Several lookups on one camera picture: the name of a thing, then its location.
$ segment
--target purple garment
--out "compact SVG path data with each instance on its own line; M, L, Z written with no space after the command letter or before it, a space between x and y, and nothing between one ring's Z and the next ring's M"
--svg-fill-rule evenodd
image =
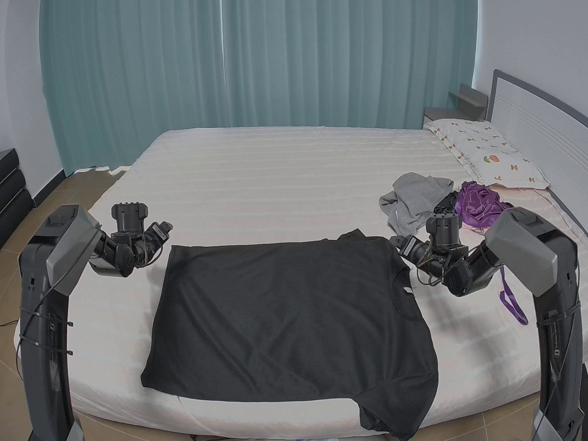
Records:
M455 212L462 217L465 224L486 228L494 224L502 211L511 207L500 202L496 191L478 185L475 181L466 181L458 194Z

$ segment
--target gray garment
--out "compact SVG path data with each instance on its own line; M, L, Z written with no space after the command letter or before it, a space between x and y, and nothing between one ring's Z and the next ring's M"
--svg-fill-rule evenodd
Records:
M398 178L393 191L380 198L380 209L388 215L388 225L398 235L416 234L435 206L453 190L453 181L409 172Z

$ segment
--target floral pillowcase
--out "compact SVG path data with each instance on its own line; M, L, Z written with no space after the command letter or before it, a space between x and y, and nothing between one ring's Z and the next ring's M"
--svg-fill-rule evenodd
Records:
M481 185L545 189L549 181L488 121L438 119L426 125Z

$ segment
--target bed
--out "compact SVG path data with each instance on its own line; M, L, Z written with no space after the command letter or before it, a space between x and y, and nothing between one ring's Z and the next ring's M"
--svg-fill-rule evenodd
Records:
M500 194L568 233L579 244L581 267L588 269L588 239L582 231L588 224L582 208L588 190L588 120L537 93L497 72L489 117L543 169L553 193L501 189ZM557 130L550 128L556 122ZM543 133L536 136L539 146L522 141L529 129ZM562 168L574 170L562 174ZM86 268L70 297L75 325L68 335L73 351L68 361L74 408L199 435L300 439L376 434L361 427L359 409L350 399L197 401L145 389L140 375L171 244L335 239L355 228L365 235L393 235L378 197L409 171L445 176L457 185L471 180L428 130L224 128L173 130L159 136L90 210L112 233L112 204L140 201L149 207L148 222L166 220L174 230L162 259L129 278L104 278ZM419 236L426 238L424 228ZM461 239L473 247L481 236L462 231ZM501 304L498 275L487 289L459 299L443 286L420 285L414 270L411 278L439 360L439 388L423 426L539 390L532 296L510 271L506 279L529 317L528 326L521 326ZM586 285L580 287L580 300L588 302ZM588 318L583 322L588 359Z

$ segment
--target light through curtain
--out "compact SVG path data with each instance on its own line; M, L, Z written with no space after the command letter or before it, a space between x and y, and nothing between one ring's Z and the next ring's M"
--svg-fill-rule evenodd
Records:
M66 173L170 129L419 129L476 26L477 0L41 0L43 84Z

